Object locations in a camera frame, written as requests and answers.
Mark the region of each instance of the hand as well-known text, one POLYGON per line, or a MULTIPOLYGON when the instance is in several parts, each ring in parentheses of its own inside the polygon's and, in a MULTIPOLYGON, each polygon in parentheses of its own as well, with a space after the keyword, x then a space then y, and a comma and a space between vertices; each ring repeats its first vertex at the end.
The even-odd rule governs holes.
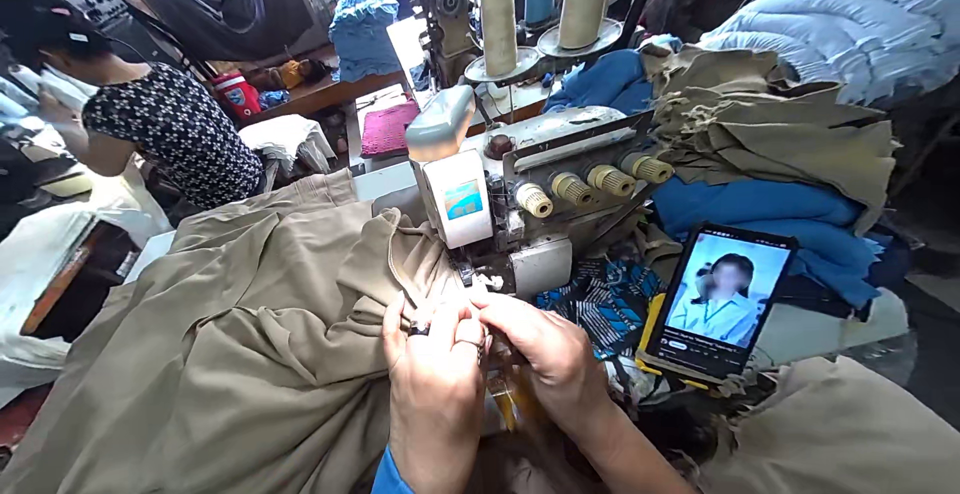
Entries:
POLYGON ((390 452, 416 494, 461 492, 476 458, 484 379, 477 364, 485 329, 467 304, 412 308, 397 296, 383 315, 390 369, 390 452), (429 321, 429 334, 407 336, 401 314, 429 321))
POLYGON ((502 331, 530 362, 537 400, 571 439, 579 444, 605 430, 618 409, 582 328, 506 295, 479 293, 471 302, 480 309, 480 321, 502 331))
POLYGON ((41 89, 37 95, 40 102, 39 116, 42 120, 50 123, 56 130, 68 126, 75 128, 80 126, 80 116, 70 107, 66 107, 60 100, 57 100, 46 89, 41 89))

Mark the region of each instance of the khaki fabric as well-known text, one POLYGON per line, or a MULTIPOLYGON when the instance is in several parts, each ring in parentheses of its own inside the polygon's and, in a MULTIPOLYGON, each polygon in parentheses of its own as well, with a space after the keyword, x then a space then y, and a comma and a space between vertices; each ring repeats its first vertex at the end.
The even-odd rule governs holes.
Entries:
POLYGON ((185 220, 113 292, 3 492, 350 492, 389 431, 380 320, 457 279, 432 231, 371 217, 349 173, 185 220))
POLYGON ((828 187, 858 202, 862 234, 880 217, 897 147, 881 111, 836 104, 838 83, 784 83, 777 56, 749 50, 644 52, 654 83, 657 157, 685 183, 748 178, 828 187))
POLYGON ((701 467, 704 494, 957 491, 960 432, 844 356, 783 367, 776 392, 701 467))

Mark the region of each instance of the red container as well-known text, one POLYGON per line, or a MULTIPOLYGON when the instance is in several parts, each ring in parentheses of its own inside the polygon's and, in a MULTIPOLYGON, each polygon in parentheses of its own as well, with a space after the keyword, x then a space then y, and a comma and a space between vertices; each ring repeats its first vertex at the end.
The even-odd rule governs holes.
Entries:
POLYGON ((230 103, 237 116, 248 118, 260 113, 260 93, 247 83, 243 74, 234 72, 218 76, 213 79, 213 89, 230 103))

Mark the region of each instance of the smartphone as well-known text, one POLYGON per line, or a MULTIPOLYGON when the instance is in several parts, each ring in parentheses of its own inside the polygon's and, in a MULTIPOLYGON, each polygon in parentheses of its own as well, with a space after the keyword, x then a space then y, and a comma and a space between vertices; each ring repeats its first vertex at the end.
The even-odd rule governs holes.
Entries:
POLYGON ((704 223, 690 233, 653 330, 650 363, 741 374, 797 252, 793 237, 704 223))

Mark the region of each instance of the dark hair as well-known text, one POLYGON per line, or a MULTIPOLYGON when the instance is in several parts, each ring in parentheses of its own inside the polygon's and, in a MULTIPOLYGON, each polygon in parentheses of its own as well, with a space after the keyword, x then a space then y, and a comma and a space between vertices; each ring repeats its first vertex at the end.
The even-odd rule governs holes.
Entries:
POLYGON ((0 0, 0 43, 18 63, 42 63, 41 50, 87 60, 111 52, 110 42, 66 0, 0 0))
MULTIPOLYGON (((747 257, 746 255, 740 255, 740 254, 734 254, 734 253, 721 255, 720 257, 717 258, 716 261, 714 261, 713 265, 710 267, 709 274, 713 275, 714 271, 716 271, 716 268, 719 267, 721 264, 730 264, 732 266, 735 266, 741 273, 747 275, 748 281, 752 281, 754 279, 754 263, 750 261, 750 258, 747 257)), ((707 303, 708 298, 710 298, 711 291, 714 289, 715 286, 716 284, 714 284, 712 281, 707 282, 706 285, 704 286, 702 295, 700 297, 697 297, 696 299, 691 299, 690 303, 692 303, 693 305, 702 305, 704 303, 707 303)), ((750 283, 747 283, 747 285, 743 286, 743 288, 740 289, 739 292, 740 292, 740 295, 744 297, 750 297, 750 283)))

